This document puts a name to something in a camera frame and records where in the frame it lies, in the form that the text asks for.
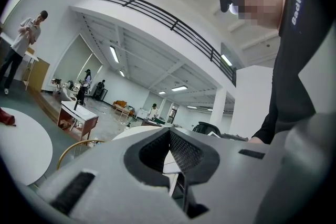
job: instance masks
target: red object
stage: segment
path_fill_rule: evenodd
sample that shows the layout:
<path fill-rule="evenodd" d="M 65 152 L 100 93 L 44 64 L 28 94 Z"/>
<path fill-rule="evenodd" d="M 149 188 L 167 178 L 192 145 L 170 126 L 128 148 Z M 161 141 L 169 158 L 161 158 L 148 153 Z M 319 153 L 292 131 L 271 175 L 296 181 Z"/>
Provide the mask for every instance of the red object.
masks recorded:
<path fill-rule="evenodd" d="M 6 125 L 15 125 L 15 117 L 13 115 L 8 114 L 0 108 L 0 122 L 5 123 Z"/>

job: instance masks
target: desk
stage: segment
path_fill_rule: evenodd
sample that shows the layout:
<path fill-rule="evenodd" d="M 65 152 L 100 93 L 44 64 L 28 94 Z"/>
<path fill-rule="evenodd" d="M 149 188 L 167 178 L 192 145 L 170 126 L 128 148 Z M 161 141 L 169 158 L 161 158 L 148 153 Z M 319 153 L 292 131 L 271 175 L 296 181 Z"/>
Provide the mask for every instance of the desk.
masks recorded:
<path fill-rule="evenodd" d="M 30 116 L 14 109 L 3 108 L 15 117 L 16 126 L 0 123 L 0 151 L 11 176 L 30 185 L 48 169 L 52 144 L 46 130 Z"/>
<path fill-rule="evenodd" d="M 157 127 L 162 127 L 162 125 L 160 125 L 160 124 L 158 124 L 158 123 L 156 123 L 156 122 L 153 122 L 153 121 L 150 121 L 150 120 L 144 119 L 144 120 L 142 121 L 142 124 L 141 124 L 141 126 L 147 126 L 147 125 L 149 125 L 149 126 L 157 126 Z"/>
<path fill-rule="evenodd" d="M 57 126 L 61 127 L 61 121 L 65 120 L 72 124 L 68 130 L 68 132 L 71 132 L 75 127 L 75 124 L 77 122 L 81 122 L 83 124 L 83 128 L 77 128 L 81 131 L 80 141 L 86 134 L 88 134 L 87 139 L 89 139 L 91 130 L 97 125 L 98 116 L 81 105 L 77 105 L 76 110 L 74 110 L 75 104 L 75 101 L 62 101 L 62 107 L 59 111 Z"/>
<path fill-rule="evenodd" d="M 123 115 L 126 115 L 126 119 L 128 118 L 128 115 L 130 114 L 130 110 L 128 110 L 128 109 L 126 109 L 126 108 L 123 108 L 122 106 L 120 106 L 120 105 L 118 105 L 118 104 L 115 104 L 114 105 L 114 113 L 117 111 L 117 110 L 119 110 L 119 111 L 121 111 L 121 114 L 120 114 L 120 117 L 119 117 L 119 121 L 120 121 L 120 118 L 121 118 L 121 116 L 123 116 Z"/>
<path fill-rule="evenodd" d="M 37 58 L 36 56 L 32 55 L 30 52 L 27 52 L 27 51 L 25 52 L 25 55 L 27 55 L 27 56 L 30 57 L 30 60 L 29 60 L 29 62 L 28 62 L 28 65 L 27 65 L 27 67 L 26 67 L 26 69 L 25 69 L 25 71 L 23 72 L 23 75 L 22 75 L 22 81 L 23 81 L 23 83 L 25 84 L 25 86 L 26 86 L 26 91 L 27 91 L 27 87 L 28 87 L 29 79 L 30 79 L 30 74 L 32 73 L 32 69 L 33 69 L 33 67 L 34 67 L 35 62 L 36 62 L 36 61 L 38 62 L 38 58 Z M 29 71 L 28 79 L 27 79 L 27 80 L 24 80 L 24 77 L 25 77 L 25 74 L 26 74 L 27 71 Z"/>

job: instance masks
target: floor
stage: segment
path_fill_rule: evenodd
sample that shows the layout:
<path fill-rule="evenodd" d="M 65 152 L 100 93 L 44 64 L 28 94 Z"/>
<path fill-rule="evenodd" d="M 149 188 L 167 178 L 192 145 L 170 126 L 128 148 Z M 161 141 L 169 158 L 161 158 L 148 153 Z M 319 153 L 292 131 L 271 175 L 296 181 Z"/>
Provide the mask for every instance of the floor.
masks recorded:
<path fill-rule="evenodd" d="M 5 95 L 4 88 L 0 87 L 0 107 L 15 109 L 29 115 L 41 124 L 49 134 L 53 145 L 53 155 L 45 175 L 46 177 L 50 176 L 56 170 L 56 165 L 61 154 L 77 141 L 57 127 L 57 125 L 37 105 L 30 93 L 25 91 L 25 87 L 20 81 L 13 81 L 9 90 L 9 95 Z M 73 159 L 72 153 L 66 156 L 63 163 L 67 163 L 71 159 Z M 35 185 L 39 186 L 44 180 L 44 177 L 40 178 L 35 182 Z"/>
<path fill-rule="evenodd" d="M 57 96 L 53 97 L 51 93 L 46 92 L 41 93 L 41 95 L 56 111 L 60 110 L 61 104 Z M 138 118 L 135 120 L 132 117 L 128 117 L 126 120 L 125 116 L 122 116 L 119 121 L 120 111 L 115 113 L 111 105 L 91 98 L 88 98 L 86 101 L 85 108 L 99 116 L 96 127 L 91 131 L 90 139 L 109 141 L 122 133 L 128 123 L 130 123 L 130 127 L 136 127 L 142 124 L 142 119 Z"/>

